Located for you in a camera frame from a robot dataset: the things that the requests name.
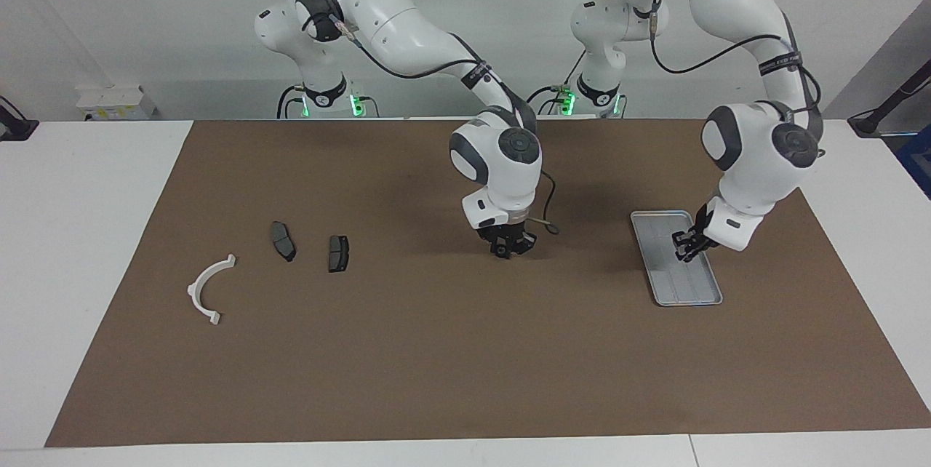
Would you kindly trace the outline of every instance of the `white wall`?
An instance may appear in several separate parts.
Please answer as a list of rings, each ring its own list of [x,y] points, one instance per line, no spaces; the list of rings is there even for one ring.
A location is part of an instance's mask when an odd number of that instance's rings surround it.
[[[825,118],[846,119],[884,102],[931,60],[931,0],[924,0],[879,52],[842,90]],[[880,132],[921,131],[931,125],[931,88],[907,99],[880,124]]]
[[[36,118],[80,119],[73,86],[110,79],[142,84],[167,119],[268,118],[280,89],[297,81],[293,65],[263,49],[252,33],[254,15],[273,1],[47,0],[51,15],[43,19],[36,0],[0,0],[0,92]],[[416,0],[525,93],[565,77],[580,50],[569,16],[583,1]],[[778,0],[827,101],[920,1]],[[667,63],[689,65],[726,45],[698,29],[687,0],[669,3],[674,22],[658,40]],[[51,31],[43,22],[56,17],[61,24]],[[67,36],[76,40],[68,43]],[[81,47],[89,58],[76,52]],[[646,44],[626,50],[631,115],[700,116],[718,103],[762,96],[754,61],[744,52],[672,79],[652,64]],[[479,106],[453,81],[387,79],[352,46],[343,43],[337,52],[383,113],[462,115]],[[103,72],[87,73],[91,62]]]

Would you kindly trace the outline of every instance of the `black brake pad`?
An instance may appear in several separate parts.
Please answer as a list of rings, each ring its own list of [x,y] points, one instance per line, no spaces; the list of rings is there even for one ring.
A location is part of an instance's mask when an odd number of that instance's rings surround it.
[[[329,272],[343,272],[349,266],[349,238],[330,236]]]
[[[297,255],[297,248],[294,247],[294,242],[290,239],[288,225],[282,222],[273,222],[272,242],[275,244],[275,250],[279,252],[282,258],[285,258],[289,262],[294,261],[294,256]]]

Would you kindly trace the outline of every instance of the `black cable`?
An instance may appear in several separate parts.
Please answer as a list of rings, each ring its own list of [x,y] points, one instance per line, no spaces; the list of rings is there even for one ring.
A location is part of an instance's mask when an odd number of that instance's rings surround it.
[[[6,103],[7,106],[9,106],[9,108],[15,110],[17,115],[20,115],[20,118],[23,119],[23,121],[28,120],[26,118],[26,115],[24,115],[24,113],[20,111],[20,109],[17,109],[16,105],[13,105],[13,102],[10,102],[8,99],[4,98],[3,96],[0,96],[0,100],[3,100],[3,102]]]
[[[582,51],[582,54],[579,54],[579,59],[578,59],[578,60],[575,60],[575,65],[572,66],[572,70],[569,71],[569,75],[566,76],[566,79],[565,79],[565,80],[562,80],[562,85],[567,85],[567,84],[569,84],[569,80],[572,79],[572,75],[575,73],[575,69],[578,69],[578,68],[579,68],[580,63],[582,63],[582,58],[585,58],[585,53],[586,53],[586,51],[583,50],[583,51]],[[549,106],[549,110],[546,111],[546,112],[548,112],[548,113],[553,113],[553,107],[556,106],[556,103],[559,103],[559,100],[558,100],[558,99],[554,99],[554,100],[550,100],[549,102],[546,102],[546,103],[552,103],[552,105]],[[542,112],[543,112],[543,107],[540,107],[540,111],[537,112],[537,113],[542,113]]]
[[[575,69],[579,68],[579,63],[582,63],[582,58],[585,58],[585,50],[582,51],[582,54],[579,54],[579,59],[575,60],[575,65],[572,66],[572,70],[569,71],[569,76],[566,76],[565,80],[562,80],[562,85],[569,83],[569,80],[572,79],[572,75],[575,73]]]
[[[556,89],[554,89],[552,85],[548,87],[541,87],[540,89],[536,89],[536,92],[533,92],[532,95],[530,95],[530,98],[526,99],[526,102],[531,103],[533,99],[539,95],[542,95],[544,92],[546,92],[546,90],[549,90],[549,92],[556,92]]]
[[[359,49],[362,49],[362,52],[365,52],[365,55],[368,56],[370,60],[372,60],[372,63],[375,63],[375,65],[378,65],[378,68],[379,68],[379,69],[382,69],[382,70],[385,71],[386,73],[389,73],[389,75],[392,75],[392,76],[395,76],[395,77],[400,77],[400,79],[421,79],[422,77],[427,77],[427,76],[435,75],[435,73],[438,73],[438,72],[440,72],[440,71],[444,71],[444,70],[448,69],[449,67],[453,67],[453,66],[456,66],[456,65],[462,65],[463,63],[468,63],[469,65],[478,65],[478,64],[479,64],[479,62],[477,62],[476,60],[472,60],[472,59],[469,59],[469,60],[456,60],[455,62],[443,63],[443,65],[440,65],[439,67],[430,69],[430,70],[428,70],[428,71],[426,71],[426,72],[416,73],[415,75],[404,75],[404,73],[396,73],[395,71],[392,71],[391,69],[389,69],[389,68],[385,67],[384,65],[382,65],[382,63],[379,62],[379,60],[376,60],[376,59],[375,59],[375,56],[372,56],[372,53],[368,52],[368,50],[366,50],[365,47],[362,46],[362,43],[359,43],[358,40],[356,40],[356,47],[359,47]]]
[[[482,59],[479,58],[479,53],[478,53],[478,52],[475,52],[475,49],[472,49],[472,47],[470,47],[469,44],[466,43],[465,39],[462,39],[462,38],[459,37],[459,35],[457,35],[456,33],[449,33],[449,35],[452,36],[452,37],[455,37],[456,41],[459,42],[459,45],[462,45],[463,47],[465,47],[465,50],[468,50],[468,53],[471,54],[471,55],[472,55],[472,58],[475,58],[475,60],[476,60],[477,62],[481,62],[481,61],[482,61]]]
[[[536,111],[538,116],[543,113],[543,107],[546,106],[546,103],[552,103],[552,105],[549,106],[549,113],[553,113],[553,107],[556,106],[556,103],[559,103],[559,98],[553,98],[552,100],[546,100],[542,105],[540,105],[540,109]]]
[[[378,102],[372,96],[362,96],[359,98],[359,102],[372,102],[375,105],[375,118],[382,118],[382,112],[378,110]]]
[[[812,76],[812,73],[810,73],[808,69],[804,68],[804,66],[799,65],[799,70],[802,72],[802,75],[804,75],[805,77],[811,80],[812,85],[815,85],[815,94],[817,96],[815,96],[815,101],[812,102],[811,105],[802,107],[801,109],[794,109],[792,110],[792,112],[794,113],[808,112],[808,111],[815,110],[815,107],[818,106],[818,103],[821,103],[821,96],[822,96],[821,95],[821,83],[818,83],[818,80],[815,79],[815,77]]]
[[[653,14],[655,14],[659,10],[659,4],[660,4],[660,0],[652,0],[652,13]],[[689,73],[697,69],[701,69],[705,65],[708,65],[709,63],[714,62],[715,60],[721,58],[721,56],[724,56],[728,52],[731,52],[732,50],[740,49],[742,46],[745,46],[748,43],[752,43],[752,42],[755,42],[761,39],[774,39],[774,40],[778,40],[779,43],[782,43],[782,37],[777,36],[777,35],[758,35],[754,37],[749,37],[749,39],[745,39],[742,42],[735,43],[731,47],[728,47],[727,49],[722,50],[721,52],[715,54],[711,58],[704,60],[704,62],[698,63],[697,65],[692,65],[688,69],[671,69],[668,66],[666,66],[665,63],[663,63],[661,59],[659,59],[659,54],[656,52],[656,43],[655,43],[656,35],[654,33],[650,33],[650,49],[652,50],[652,59],[656,60],[656,65],[659,65],[660,68],[662,68],[665,72],[675,73],[676,75],[679,75],[679,73]]]
[[[621,109],[621,118],[619,118],[619,119],[624,119],[625,113],[628,112],[628,96],[620,95],[618,96],[618,98],[624,98],[624,108]]]
[[[553,236],[558,236],[559,235],[558,226],[555,226],[552,223],[549,223],[549,220],[548,220],[549,202],[553,201],[553,195],[556,194],[556,180],[553,179],[552,176],[549,175],[549,172],[540,171],[540,173],[544,175],[546,179],[548,179],[549,182],[552,184],[552,186],[550,186],[549,188],[549,196],[546,197],[546,203],[543,205],[543,221],[545,222],[545,224],[543,225],[546,227],[546,232],[549,232]]]
[[[755,42],[760,39],[777,39],[779,40],[779,43],[782,43],[781,37],[776,36],[776,35],[759,35],[759,36],[754,36],[754,37],[748,37],[748,39],[745,39],[739,43],[735,43],[731,47],[728,47],[727,49],[722,50],[721,52],[715,54],[711,58],[704,60],[704,62],[698,63],[697,65],[692,65],[688,69],[670,69],[669,67],[666,67],[664,65],[662,60],[659,59],[659,54],[656,53],[656,36],[652,36],[652,35],[650,36],[650,49],[652,50],[652,58],[656,60],[656,65],[659,65],[660,68],[662,68],[665,72],[675,73],[676,75],[679,75],[679,73],[689,73],[697,69],[701,69],[705,65],[708,65],[709,63],[714,62],[715,60],[721,58],[721,56],[724,56],[724,54],[727,54],[728,52],[731,52],[732,50],[740,49],[742,46],[747,45],[747,43]]]
[[[291,105],[292,103],[300,103],[301,105],[303,105],[303,99],[302,99],[302,98],[292,98],[292,99],[288,100],[288,103],[285,103],[285,119],[288,119],[288,107],[290,107],[290,105]]]
[[[281,119],[281,110],[282,110],[282,107],[285,105],[285,99],[287,99],[288,95],[294,92],[294,90],[297,90],[297,89],[295,89],[294,86],[292,85],[288,89],[285,89],[285,92],[281,94],[281,97],[279,98],[279,109],[275,113],[275,119]]]

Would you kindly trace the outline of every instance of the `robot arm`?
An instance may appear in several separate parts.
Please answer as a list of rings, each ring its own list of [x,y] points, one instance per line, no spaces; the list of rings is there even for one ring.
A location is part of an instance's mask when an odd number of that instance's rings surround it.
[[[465,42],[430,23],[412,0],[292,2],[296,28],[317,44],[345,36],[393,76],[456,76],[488,105],[449,139],[453,166],[482,185],[463,199],[463,211],[499,258],[531,249],[536,237],[524,231],[524,221],[543,155],[536,115],[527,103]]]
[[[255,33],[259,41],[273,52],[288,56],[297,63],[302,79],[305,104],[318,112],[336,112],[350,109],[352,103],[343,98],[349,82],[320,43],[300,32],[294,24],[296,16],[292,4],[280,2],[255,17]]]
[[[703,30],[754,54],[767,101],[719,106],[706,121],[702,144],[724,177],[694,228],[673,237],[683,261],[718,245],[744,250],[775,203],[798,188],[818,157],[823,132],[794,34],[774,0],[689,1]],[[605,24],[599,22],[612,12],[626,23],[613,33],[600,31]],[[611,65],[618,42],[649,39],[655,47],[667,22],[662,0],[596,0],[576,9],[573,32],[592,56],[579,77],[580,92],[609,89],[623,69],[616,62],[614,69],[599,65]]]

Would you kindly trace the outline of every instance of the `black label band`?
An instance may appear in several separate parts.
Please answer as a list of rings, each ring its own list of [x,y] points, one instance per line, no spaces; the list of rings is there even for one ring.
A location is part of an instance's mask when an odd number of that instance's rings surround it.
[[[472,72],[469,72],[468,75],[463,77],[462,83],[469,90],[475,89],[475,86],[479,85],[479,82],[482,81],[483,77],[491,72],[491,65],[488,65],[487,62],[479,62],[479,64],[475,66],[475,69],[472,69]]]
[[[325,90],[325,92],[317,92],[316,90],[303,88],[303,92],[307,97],[312,99],[313,104],[320,108],[332,107],[333,103],[336,103],[336,100],[346,92],[346,76],[343,76],[343,80],[340,81],[339,85],[330,90]]]
[[[582,96],[585,96],[592,103],[595,103],[595,106],[605,107],[608,106],[612,100],[615,99],[615,96],[618,95],[618,89],[621,88],[620,85],[614,89],[608,90],[608,92],[603,92],[602,90],[592,89],[585,83],[585,79],[582,76],[579,76],[579,92],[582,92]]]
[[[777,56],[769,60],[769,62],[761,63],[761,65],[759,65],[759,75],[766,76],[769,73],[778,71],[779,69],[787,69],[788,67],[799,66],[802,66],[802,54],[796,50],[795,52],[789,52],[788,54]]]

